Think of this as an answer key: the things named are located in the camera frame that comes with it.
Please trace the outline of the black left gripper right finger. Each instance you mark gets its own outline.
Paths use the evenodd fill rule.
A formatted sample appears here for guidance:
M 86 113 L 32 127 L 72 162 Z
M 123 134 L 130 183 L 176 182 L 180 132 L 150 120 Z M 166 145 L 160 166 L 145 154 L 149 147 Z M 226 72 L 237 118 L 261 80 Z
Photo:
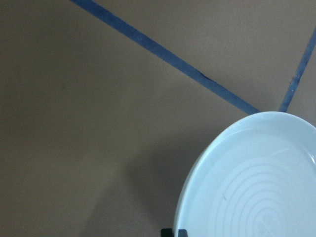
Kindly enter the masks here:
M 187 230 L 185 230 L 185 229 L 179 229 L 179 230 L 178 230 L 178 237 L 188 237 Z

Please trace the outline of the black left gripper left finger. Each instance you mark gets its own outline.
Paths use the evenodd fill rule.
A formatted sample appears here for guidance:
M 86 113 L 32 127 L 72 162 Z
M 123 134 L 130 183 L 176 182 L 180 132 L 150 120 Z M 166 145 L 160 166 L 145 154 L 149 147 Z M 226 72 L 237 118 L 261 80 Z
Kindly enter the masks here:
M 171 228 L 161 229 L 160 236 L 161 237 L 173 237 L 173 230 Z

